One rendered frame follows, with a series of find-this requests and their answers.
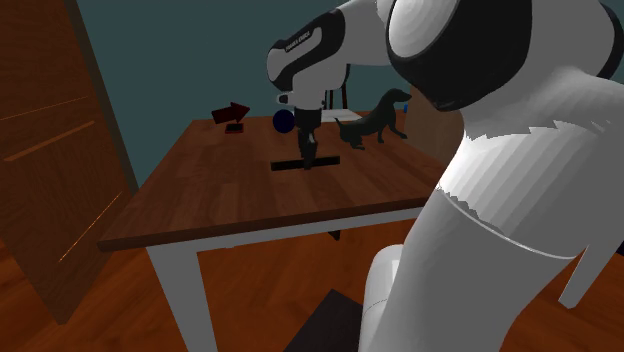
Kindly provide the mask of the brown box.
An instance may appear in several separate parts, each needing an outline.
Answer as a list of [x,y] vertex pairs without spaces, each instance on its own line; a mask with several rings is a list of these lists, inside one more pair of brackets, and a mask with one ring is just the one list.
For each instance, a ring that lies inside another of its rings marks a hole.
[[411,86],[405,120],[407,143],[443,166],[447,166],[462,141],[463,117],[459,111],[440,112],[415,87]]

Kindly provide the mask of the dark blue ball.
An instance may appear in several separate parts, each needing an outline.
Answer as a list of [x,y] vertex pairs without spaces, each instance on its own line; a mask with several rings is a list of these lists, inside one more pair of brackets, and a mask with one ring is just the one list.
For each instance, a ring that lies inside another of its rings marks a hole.
[[272,124],[277,132],[282,134],[289,133],[296,126],[295,116],[290,110],[280,109],[273,115]]

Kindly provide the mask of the red arrow figure, black base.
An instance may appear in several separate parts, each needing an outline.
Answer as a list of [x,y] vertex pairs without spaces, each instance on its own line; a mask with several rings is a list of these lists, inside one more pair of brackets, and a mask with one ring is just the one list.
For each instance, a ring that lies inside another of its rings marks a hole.
[[236,134],[244,131],[242,119],[249,111],[248,106],[231,102],[227,107],[213,110],[211,115],[215,124],[225,125],[226,134]]

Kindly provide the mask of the chair with white seat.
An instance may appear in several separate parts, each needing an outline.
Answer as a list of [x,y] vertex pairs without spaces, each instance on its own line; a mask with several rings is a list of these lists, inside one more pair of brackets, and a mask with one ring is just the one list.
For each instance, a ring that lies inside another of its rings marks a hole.
[[340,97],[342,102],[342,108],[337,109],[334,107],[334,91],[329,90],[325,92],[325,98],[323,100],[323,109],[321,113],[321,122],[327,123],[334,121],[335,119],[342,121],[354,121],[359,119],[359,115],[349,109],[348,94],[347,94],[347,80],[350,76],[350,65],[347,65],[344,81],[339,88]]

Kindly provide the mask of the black dog figure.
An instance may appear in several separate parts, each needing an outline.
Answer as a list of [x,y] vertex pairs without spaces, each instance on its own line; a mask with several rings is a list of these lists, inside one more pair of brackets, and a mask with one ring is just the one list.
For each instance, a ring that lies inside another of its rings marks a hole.
[[362,137],[376,133],[377,141],[383,144],[382,133],[385,127],[388,127],[390,131],[402,139],[407,139],[408,136],[396,128],[396,111],[394,104],[397,102],[407,102],[411,97],[412,95],[409,93],[398,88],[392,88],[383,94],[376,107],[369,114],[358,120],[343,124],[335,118],[339,127],[340,139],[348,143],[353,149],[364,150],[365,147],[363,146]]

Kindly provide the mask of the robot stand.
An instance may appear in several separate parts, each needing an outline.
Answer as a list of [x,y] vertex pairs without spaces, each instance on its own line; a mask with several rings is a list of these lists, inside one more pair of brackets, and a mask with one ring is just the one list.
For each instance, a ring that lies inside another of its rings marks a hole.
[[331,289],[283,352],[358,352],[363,306]]

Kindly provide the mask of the wooden table with white legs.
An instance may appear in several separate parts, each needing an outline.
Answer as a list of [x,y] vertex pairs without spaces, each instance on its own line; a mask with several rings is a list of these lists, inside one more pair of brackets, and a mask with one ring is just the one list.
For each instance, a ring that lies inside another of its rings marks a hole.
[[309,306],[332,288],[359,299],[365,267],[396,242],[441,164],[395,135],[356,151],[317,132],[339,163],[274,171],[294,134],[266,117],[229,134],[190,123],[99,241],[145,249],[187,352],[282,352]]

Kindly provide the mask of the black flat bar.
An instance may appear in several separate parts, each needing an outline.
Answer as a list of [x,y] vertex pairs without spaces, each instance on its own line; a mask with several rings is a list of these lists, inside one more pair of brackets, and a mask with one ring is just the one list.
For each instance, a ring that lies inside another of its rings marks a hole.
[[272,171],[286,171],[294,169],[309,170],[313,167],[339,165],[340,161],[341,159],[339,155],[322,156],[310,160],[299,158],[291,160],[271,161],[270,168]]

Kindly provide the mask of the brown wooden door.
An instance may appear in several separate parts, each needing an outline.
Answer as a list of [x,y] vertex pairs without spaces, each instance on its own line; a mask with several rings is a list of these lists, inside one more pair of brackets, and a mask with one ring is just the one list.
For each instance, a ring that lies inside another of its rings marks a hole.
[[0,241],[58,323],[137,191],[77,0],[0,0]]

